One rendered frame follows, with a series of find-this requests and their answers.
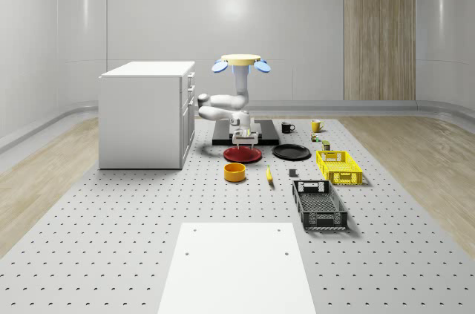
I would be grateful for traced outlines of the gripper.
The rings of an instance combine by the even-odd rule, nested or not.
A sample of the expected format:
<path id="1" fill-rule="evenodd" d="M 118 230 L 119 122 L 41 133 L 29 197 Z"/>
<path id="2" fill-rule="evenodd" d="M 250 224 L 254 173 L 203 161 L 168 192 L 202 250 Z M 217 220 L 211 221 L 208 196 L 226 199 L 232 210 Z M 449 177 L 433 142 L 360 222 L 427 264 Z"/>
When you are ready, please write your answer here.
<path id="1" fill-rule="evenodd" d="M 258 143 L 258 132 L 250 130 L 236 130 L 232 135 L 232 143 L 237 147 L 240 145 L 250 145 L 253 147 Z"/>

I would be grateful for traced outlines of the yellow bowl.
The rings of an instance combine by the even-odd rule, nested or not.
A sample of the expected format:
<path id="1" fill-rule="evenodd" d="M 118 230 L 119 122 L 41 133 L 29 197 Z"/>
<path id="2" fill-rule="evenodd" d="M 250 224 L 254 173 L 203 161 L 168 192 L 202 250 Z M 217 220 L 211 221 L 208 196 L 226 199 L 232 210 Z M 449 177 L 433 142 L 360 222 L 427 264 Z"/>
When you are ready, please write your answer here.
<path id="1" fill-rule="evenodd" d="M 224 166 L 224 179 L 238 183 L 246 177 L 246 167 L 242 163 L 228 163 Z"/>

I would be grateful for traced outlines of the red plate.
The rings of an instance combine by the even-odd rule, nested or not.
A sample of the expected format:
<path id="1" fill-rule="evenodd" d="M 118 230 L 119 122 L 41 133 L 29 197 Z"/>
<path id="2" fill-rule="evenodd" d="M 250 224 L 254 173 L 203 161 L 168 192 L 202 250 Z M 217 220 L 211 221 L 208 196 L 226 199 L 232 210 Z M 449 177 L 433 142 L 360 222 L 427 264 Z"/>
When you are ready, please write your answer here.
<path id="1" fill-rule="evenodd" d="M 226 149 L 223 156 L 231 163 L 253 163 L 261 159 L 262 153 L 258 148 L 241 145 Z"/>

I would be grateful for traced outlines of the black stove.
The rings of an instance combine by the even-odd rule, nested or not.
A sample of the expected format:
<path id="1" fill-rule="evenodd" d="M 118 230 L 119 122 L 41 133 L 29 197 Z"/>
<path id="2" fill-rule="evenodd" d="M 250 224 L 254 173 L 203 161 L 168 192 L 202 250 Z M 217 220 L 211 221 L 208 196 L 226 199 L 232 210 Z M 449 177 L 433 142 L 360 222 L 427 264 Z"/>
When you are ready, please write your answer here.
<path id="1" fill-rule="evenodd" d="M 215 122 L 212 145 L 233 145 L 232 135 L 236 127 L 229 120 Z M 251 119 L 252 131 L 258 132 L 258 145 L 278 145 L 280 138 L 272 120 Z"/>

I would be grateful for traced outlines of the black plate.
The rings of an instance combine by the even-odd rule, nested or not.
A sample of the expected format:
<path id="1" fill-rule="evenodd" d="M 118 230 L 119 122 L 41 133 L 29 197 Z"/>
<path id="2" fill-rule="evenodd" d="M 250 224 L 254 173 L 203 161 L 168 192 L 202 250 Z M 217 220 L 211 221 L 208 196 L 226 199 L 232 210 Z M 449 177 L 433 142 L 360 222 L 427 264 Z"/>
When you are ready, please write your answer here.
<path id="1" fill-rule="evenodd" d="M 299 161 L 311 158 L 311 152 L 307 147 L 289 143 L 275 146 L 272 153 L 283 160 Z"/>

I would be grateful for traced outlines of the yellow basket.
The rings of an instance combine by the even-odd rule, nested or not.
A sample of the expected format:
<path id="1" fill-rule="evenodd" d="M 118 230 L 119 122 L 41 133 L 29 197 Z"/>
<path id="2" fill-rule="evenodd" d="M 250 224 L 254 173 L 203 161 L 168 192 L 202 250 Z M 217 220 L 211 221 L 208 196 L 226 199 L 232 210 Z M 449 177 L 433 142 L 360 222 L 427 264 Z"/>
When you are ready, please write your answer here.
<path id="1" fill-rule="evenodd" d="M 363 172 L 347 151 L 317 151 L 316 163 L 325 180 L 334 184 L 362 184 Z"/>

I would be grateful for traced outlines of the white cabinet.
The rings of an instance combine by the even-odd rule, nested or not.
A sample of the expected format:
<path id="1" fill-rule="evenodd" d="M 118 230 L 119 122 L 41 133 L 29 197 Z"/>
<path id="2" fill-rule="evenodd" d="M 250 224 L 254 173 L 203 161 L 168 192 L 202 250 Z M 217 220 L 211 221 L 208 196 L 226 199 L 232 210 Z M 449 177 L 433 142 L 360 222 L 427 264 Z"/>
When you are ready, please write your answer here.
<path id="1" fill-rule="evenodd" d="M 180 169 L 194 136 L 194 62 L 129 62 L 99 78 L 99 167 Z"/>

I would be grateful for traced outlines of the dark grey basket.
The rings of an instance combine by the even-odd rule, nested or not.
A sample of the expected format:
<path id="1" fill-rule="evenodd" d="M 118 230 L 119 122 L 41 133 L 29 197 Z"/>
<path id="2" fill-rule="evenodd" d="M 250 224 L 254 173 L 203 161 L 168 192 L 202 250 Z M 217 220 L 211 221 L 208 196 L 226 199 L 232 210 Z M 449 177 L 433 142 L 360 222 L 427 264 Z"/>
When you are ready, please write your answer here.
<path id="1" fill-rule="evenodd" d="M 305 228 L 346 228 L 347 209 L 328 180 L 294 180 L 292 192 Z"/>

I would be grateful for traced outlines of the white board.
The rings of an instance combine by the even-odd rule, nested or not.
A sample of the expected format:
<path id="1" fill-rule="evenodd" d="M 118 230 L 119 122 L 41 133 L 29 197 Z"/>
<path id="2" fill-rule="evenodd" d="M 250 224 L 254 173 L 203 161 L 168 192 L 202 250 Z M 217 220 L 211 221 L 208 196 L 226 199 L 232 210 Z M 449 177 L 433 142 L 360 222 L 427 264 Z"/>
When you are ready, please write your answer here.
<path id="1" fill-rule="evenodd" d="M 291 223 L 183 223 L 158 314 L 315 314 Z"/>

